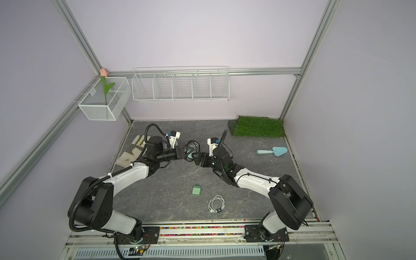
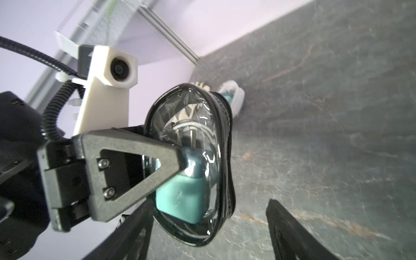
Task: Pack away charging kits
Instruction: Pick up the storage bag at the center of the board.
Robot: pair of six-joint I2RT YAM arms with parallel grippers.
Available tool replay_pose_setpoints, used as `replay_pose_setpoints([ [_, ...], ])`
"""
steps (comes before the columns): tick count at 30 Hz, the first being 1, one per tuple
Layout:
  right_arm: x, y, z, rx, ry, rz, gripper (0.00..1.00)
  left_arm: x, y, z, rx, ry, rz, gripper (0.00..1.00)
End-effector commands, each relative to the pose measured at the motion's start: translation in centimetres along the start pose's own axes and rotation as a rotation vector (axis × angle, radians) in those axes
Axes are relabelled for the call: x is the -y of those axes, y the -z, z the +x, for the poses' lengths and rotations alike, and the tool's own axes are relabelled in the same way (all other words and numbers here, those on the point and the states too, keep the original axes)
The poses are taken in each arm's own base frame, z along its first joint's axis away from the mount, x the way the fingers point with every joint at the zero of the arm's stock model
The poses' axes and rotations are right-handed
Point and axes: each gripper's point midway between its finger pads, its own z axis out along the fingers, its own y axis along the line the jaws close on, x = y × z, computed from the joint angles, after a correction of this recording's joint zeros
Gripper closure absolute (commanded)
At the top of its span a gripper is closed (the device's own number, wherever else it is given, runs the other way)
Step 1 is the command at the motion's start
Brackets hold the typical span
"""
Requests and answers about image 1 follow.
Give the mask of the teal charger cube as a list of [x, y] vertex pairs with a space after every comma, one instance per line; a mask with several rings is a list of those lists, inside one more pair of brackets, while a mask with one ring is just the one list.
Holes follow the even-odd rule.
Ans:
[[186, 155], [187, 155], [187, 157], [192, 158], [192, 154], [195, 151], [196, 151], [196, 148], [195, 147], [191, 147], [191, 146], [187, 147], [186, 148]]

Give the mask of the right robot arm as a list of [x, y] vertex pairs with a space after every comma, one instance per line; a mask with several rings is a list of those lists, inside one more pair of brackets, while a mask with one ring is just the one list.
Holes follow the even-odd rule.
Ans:
[[268, 213], [260, 222], [259, 229], [266, 235], [274, 235], [284, 228], [298, 230], [307, 225], [306, 217], [314, 204], [305, 190], [290, 175], [270, 177], [253, 172], [233, 162], [225, 148], [225, 130], [220, 139], [208, 139], [209, 151], [188, 152], [200, 167], [209, 167], [228, 185], [248, 189], [270, 199], [274, 211]]

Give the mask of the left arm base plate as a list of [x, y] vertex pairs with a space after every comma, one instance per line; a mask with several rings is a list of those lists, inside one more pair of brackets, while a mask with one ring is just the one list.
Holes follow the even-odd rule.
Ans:
[[116, 242], [120, 245], [157, 244], [160, 226], [135, 227], [130, 234], [117, 233]]

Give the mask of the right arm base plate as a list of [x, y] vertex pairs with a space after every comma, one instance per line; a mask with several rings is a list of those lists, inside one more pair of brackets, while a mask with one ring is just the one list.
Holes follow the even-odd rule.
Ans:
[[289, 236], [286, 228], [278, 230], [276, 233], [269, 232], [261, 225], [245, 225], [244, 239], [248, 243], [254, 242], [288, 242]]

